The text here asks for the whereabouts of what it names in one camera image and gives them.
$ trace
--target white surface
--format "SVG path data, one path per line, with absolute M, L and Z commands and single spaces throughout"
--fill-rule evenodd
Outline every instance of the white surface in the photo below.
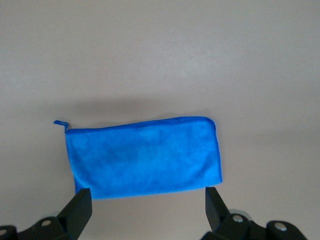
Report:
M 0 225 L 74 195 L 64 131 L 217 124 L 229 208 L 319 239 L 320 2 L 0 1 Z M 204 189 L 93 202 L 81 240 L 197 240 Z

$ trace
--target metal screw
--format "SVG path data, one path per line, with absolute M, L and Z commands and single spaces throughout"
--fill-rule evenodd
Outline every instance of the metal screw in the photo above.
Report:
M 45 220 L 41 223 L 42 227 L 48 226 L 51 223 L 51 220 Z
M 274 224 L 274 226 L 275 226 L 276 229 L 278 229 L 278 230 L 280 230 L 280 231 L 282 231 L 282 232 L 287 231 L 286 225 L 284 225 L 284 224 L 281 223 L 281 222 L 276 222 L 276 223 Z
M 7 232 L 8 232 L 7 229 L 1 229 L 0 236 L 5 235 Z
M 239 215 L 234 215 L 232 218 L 237 223 L 242 223 L 244 221 L 244 219 Z

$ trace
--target towel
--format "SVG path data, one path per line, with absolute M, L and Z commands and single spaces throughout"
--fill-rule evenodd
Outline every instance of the towel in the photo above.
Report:
M 216 126 L 203 116 L 104 128 L 65 127 L 75 192 L 92 199 L 187 191 L 222 182 Z

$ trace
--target blue cloth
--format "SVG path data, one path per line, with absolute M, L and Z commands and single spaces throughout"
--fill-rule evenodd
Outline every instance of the blue cloth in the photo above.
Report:
M 202 116 L 68 129 L 76 193 L 119 198 L 204 188 L 222 181 L 215 123 Z

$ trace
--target screw head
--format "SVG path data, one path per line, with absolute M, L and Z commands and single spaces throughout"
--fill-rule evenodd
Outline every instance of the screw head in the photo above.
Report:
M 45 226 L 48 226 L 50 223 L 51 223 L 51 220 L 44 220 L 44 221 L 41 223 L 41 226 L 42 226 L 42 227 L 45 227 Z
M 275 226 L 276 229 L 278 229 L 278 230 L 280 230 L 280 231 L 282 231 L 282 232 L 287 231 L 286 225 L 284 225 L 284 224 L 281 223 L 281 222 L 276 222 L 276 223 L 274 224 L 274 226 Z
M 7 229 L 1 229 L 0 236 L 5 235 L 7 232 L 8 232 Z
M 232 218 L 237 223 L 242 223 L 244 221 L 244 219 L 240 215 L 234 215 Z

